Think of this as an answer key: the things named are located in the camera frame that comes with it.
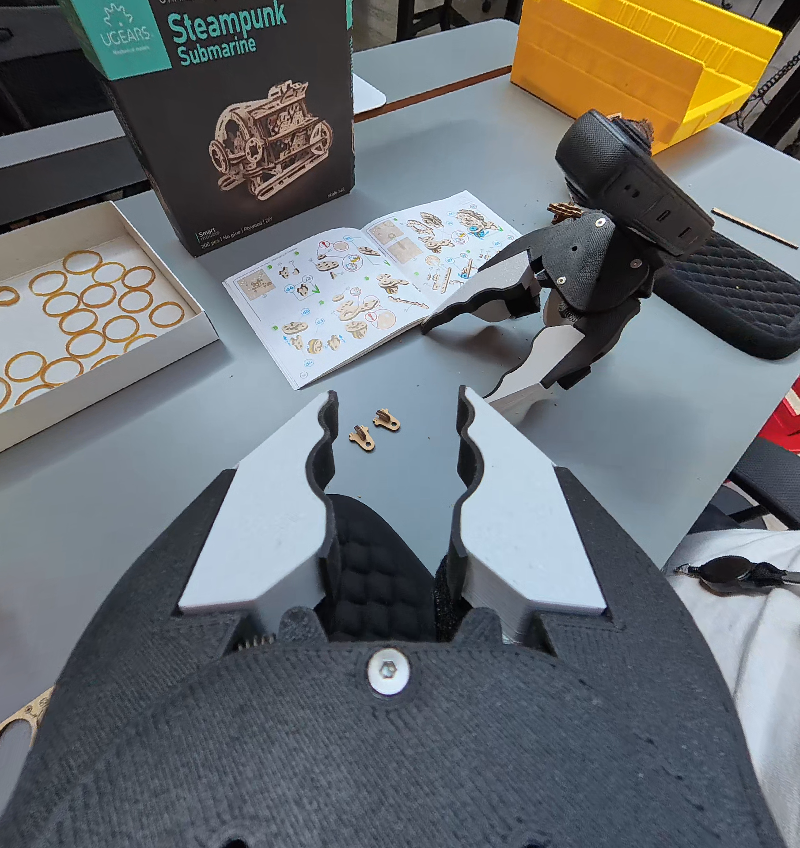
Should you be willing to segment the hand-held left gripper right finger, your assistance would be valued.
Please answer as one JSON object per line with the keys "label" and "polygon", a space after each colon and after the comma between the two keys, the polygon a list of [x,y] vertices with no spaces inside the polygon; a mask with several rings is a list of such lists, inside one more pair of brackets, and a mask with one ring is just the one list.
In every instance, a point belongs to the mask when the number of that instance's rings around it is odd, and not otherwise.
{"label": "hand-held left gripper right finger", "polygon": [[472,388],[458,392],[458,475],[447,551],[448,628],[462,610],[497,613],[524,642],[536,612],[600,616],[607,602],[554,463]]}

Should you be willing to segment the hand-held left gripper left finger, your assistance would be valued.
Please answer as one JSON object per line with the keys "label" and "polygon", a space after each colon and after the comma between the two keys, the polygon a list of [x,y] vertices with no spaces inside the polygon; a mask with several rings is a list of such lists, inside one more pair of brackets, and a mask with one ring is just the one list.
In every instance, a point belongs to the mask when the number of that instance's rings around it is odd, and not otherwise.
{"label": "hand-held left gripper left finger", "polygon": [[239,462],[182,591],[184,615],[246,610],[262,632],[336,599],[341,546],[325,489],[334,477],[339,398],[320,393]]}

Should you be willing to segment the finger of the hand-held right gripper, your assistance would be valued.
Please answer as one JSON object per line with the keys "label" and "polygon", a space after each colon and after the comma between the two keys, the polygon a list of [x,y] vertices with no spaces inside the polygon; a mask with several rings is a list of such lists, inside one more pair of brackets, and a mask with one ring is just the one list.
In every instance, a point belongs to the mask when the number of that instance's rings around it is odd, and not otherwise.
{"label": "finger of the hand-held right gripper", "polygon": [[533,339],[525,360],[507,371],[495,389],[484,397],[493,408],[531,408],[535,403],[549,398],[552,389],[542,384],[566,355],[584,338],[584,334],[570,324],[545,326]]}
{"label": "finger of the hand-held right gripper", "polygon": [[421,333],[474,314],[496,323],[541,312],[542,283],[535,278],[529,251],[536,239],[518,238],[488,260],[478,272],[434,309]]}

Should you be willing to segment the dark grey desk mat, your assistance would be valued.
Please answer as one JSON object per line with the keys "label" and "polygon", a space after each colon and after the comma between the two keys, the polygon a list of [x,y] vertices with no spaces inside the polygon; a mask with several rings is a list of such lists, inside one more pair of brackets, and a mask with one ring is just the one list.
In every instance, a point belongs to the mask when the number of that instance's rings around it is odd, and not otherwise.
{"label": "dark grey desk mat", "polygon": [[150,188],[134,154],[86,148],[0,170],[0,227],[130,186]]}

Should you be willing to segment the black quilted wrist rest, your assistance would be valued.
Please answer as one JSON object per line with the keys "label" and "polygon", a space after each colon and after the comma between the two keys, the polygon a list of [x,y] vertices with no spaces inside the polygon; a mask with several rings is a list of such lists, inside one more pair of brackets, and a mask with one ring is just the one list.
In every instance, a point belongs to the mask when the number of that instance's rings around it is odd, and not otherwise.
{"label": "black quilted wrist rest", "polygon": [[361,500],[333,493],[341,553],[335,599],[315,612],[330,642],[434,642],[435,578]]}
{"label": "black quilted wrist rest", "polygon": [[800,349],[800,281],[716,231],[667,261],[653,291],[747,355],[775,361]]}

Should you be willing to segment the wooden gear model assembly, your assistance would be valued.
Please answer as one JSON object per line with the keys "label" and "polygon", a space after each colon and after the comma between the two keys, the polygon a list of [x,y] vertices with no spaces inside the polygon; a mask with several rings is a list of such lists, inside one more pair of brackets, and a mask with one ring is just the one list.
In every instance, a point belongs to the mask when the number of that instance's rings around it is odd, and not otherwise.
{"label": "wooden gear model assembly", "polygon": [[626,132],[642,146],[652,149],[654,141],[654,128],[648,119],[633,120],[624,117],[621,113],[609,114],[608,120],[619,129]]}

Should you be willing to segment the open instruction booklet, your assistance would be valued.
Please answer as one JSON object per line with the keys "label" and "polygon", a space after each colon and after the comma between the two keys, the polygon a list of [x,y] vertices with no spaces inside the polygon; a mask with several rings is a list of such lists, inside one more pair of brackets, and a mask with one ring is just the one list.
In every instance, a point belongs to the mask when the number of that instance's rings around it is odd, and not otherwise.
{"label": "open instruction booklet", "polygon": [[423,322],[519,235],[463,191],[320,232],[224,287],[296,390]]}

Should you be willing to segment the thin wooden stick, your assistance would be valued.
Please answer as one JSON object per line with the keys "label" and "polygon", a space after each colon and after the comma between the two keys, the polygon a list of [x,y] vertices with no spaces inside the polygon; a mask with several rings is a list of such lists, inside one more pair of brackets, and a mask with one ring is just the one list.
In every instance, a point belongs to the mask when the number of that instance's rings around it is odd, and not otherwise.
{"label": "thin wooden stick", "polygon": [[788,249],[792,249],[792,250],[798,250],[799,249],[799,245],[796,242],[793,242],[790,239],[784,238],[783,236],[780,236],[780,235],[776,234],[775,232],[772,232],[772,231],[769,231],[765,228],[762,228],[762,227],[756,225],[753,222],[745,220],[744,218],[741,218],[741,217],[736,216],[734,214],[731,214],[727,211],[724,211],[723,209],[712,207],[711,213],[714,216],[717,216],[717,217],[719,217],[723,220],[731,222],[732,224],[734,224],[734,225],[736,225],[740,228],[744,228],[747,231],[751,231],[751,232],[753,232],[753,233],[755,233],[755,234],[757,234],[757,235],[759,235],[759,236],[761,236],[765,239],[769,239],[773,242],[776,242],[776,243],[778,243],[778,244],[780,244],[784,247],[787,247]]}

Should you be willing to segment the large yellow plastic bin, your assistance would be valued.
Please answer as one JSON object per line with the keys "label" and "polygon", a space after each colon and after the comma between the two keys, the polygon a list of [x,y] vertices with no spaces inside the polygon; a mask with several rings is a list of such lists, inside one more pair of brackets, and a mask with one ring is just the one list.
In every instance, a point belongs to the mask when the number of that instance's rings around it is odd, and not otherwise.
{"label": "large yellow plastic bin", "polygon": [[705,2],[530,1],[511,81],[575,119],[648,120],[657,154],[741,108],[781,38]]}

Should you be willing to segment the white cardboard tray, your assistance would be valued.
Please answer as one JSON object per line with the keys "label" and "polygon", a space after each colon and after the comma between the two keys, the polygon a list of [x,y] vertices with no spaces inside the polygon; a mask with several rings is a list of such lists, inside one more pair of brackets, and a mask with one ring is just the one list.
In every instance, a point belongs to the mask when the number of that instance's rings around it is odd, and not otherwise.
{"label": "white cardboard tray", "polygon": [[72,249],[123,237],[133,239],[151,255],[197,307],[197,315],[115,361],[1,413],[0,453],[217,340],[198,301],[113,203],[82,208],[0,235],[0,280],[33,269],[36,260],[57,260]]}

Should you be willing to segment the white flat pad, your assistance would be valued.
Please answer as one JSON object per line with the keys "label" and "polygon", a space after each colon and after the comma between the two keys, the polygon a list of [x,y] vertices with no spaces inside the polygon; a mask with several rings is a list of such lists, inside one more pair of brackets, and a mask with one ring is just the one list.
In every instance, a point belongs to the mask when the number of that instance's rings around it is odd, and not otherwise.
{"label": "white flat pad", "polygon": [[359,119],[383,108],[387,103],[387,97],[383,91],[353,73],[352,102],[354,118]]}

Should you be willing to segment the red plastic stool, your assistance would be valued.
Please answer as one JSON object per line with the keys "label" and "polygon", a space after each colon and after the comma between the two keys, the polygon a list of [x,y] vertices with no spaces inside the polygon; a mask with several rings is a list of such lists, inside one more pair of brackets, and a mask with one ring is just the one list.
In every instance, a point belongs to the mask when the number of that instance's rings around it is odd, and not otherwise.
{"label": "red plastic stool", "polygon": [[[794,394],[800,401],[800,376],[792,385],[790,394]],[[796,411],[792,407],[788,395],[766,420],[766,424],[762,427],[758,436],[786,451],[800,454],[800,410]]]}

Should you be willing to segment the person's white shirt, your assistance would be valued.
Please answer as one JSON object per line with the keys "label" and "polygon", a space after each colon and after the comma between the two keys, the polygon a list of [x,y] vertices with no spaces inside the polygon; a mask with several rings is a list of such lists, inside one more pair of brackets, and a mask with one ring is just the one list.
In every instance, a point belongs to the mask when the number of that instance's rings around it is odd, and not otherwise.
{"label": "person's white shirt", "polygon": [[800,573],[800,530],[690,534],[664,567],[732,693],[778,829],[800,846],[800,586],[717,594],[681,572],[731,556]]}

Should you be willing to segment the dark model kit box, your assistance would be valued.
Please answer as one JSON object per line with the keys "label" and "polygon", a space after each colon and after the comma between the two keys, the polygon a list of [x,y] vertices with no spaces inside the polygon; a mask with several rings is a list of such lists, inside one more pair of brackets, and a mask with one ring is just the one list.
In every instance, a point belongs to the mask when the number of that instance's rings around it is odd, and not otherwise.
{"label": "dark model kit box", "polygon": [[352,2],[59,6],[194,257],[352,190]]}

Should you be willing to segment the black office chair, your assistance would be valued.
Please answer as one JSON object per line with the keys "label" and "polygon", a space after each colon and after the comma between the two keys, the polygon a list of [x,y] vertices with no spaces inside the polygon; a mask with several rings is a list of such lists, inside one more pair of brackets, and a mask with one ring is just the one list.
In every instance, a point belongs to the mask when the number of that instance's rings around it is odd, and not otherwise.
{"label": "black office chair", "polygon": [[0,1],[0,136],[110,111],[55,1]]}

